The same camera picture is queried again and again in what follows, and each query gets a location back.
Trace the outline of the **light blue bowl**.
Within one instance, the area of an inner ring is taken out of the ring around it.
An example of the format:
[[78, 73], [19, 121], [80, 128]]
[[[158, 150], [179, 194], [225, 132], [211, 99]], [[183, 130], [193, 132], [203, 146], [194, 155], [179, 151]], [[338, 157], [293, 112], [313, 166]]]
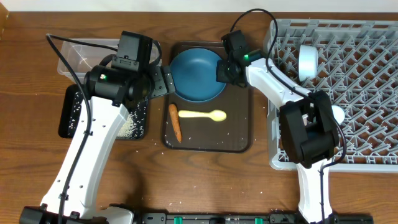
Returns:
[[313, 79], [317, 75], [318, 50], [315, 47], [301, 45], [298, 56], [298, 77], [300, 82]]

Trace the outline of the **light blue plastic cup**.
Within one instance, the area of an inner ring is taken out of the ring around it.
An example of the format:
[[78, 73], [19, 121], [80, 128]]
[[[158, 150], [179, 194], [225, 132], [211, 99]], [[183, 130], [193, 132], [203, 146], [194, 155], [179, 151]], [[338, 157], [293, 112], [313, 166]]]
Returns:
[[337, 106], [337, 105], [332, 105], [331, 108], [333, 111], [334, 118], [336, 119], [338, 124], [341, 125], [345, 119], [344, 110], [340, 106]]

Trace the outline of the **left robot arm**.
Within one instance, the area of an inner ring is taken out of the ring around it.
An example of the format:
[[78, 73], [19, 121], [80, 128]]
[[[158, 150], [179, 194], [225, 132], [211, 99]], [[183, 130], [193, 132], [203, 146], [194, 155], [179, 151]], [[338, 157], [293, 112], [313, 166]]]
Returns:
[[73, 139], [51, 188], [38, 207], [24, 207], [20, 223], [138, 223], [124, 205], [96, 209], [101, 176], [112, 146], [133, 107], [175, 91], [168, 66], [150, 60], [158, 41], [124, 31], [113, 53], [87, 72], [81, 82], [55, 46], [47, 41], [71, 73], [83, 101]]

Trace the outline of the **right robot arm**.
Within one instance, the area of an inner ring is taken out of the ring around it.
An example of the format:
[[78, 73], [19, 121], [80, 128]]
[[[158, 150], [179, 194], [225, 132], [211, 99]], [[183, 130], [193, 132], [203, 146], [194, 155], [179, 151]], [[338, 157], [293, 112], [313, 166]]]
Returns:
[[298, 210], [307, 223], [332, 223], [328, 171], [343, 132], [324, 91], [302, 88], [262, 50], [252, 50], [240, 30], [221, 38], [227, 58], [217, 63], [216, 80], [260, 90], [279, 110], [282, 146], [298, 171]]

